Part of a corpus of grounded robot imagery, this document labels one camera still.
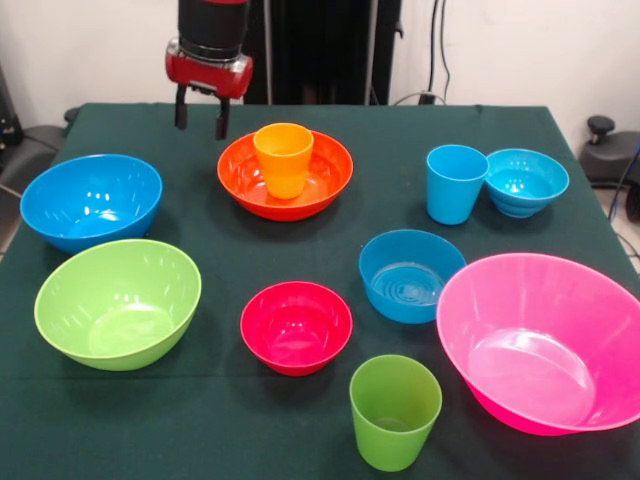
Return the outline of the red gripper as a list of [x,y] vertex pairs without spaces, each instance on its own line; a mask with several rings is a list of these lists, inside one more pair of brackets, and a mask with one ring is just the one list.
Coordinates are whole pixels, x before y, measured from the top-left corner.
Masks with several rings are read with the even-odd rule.
[[205,62],[188,56],[178,39],[173,38],[166,48],[165,69],[168,78],[178,84],[175,95],[175,126],[179,130],[187,128],[186,86],[204,89],[218,96],[219,112],[216,118],[215,138],[225,140],[230,117],[230,99],[240,99],[248,90],[253,75],[253,59],[240,54],[231,61]]

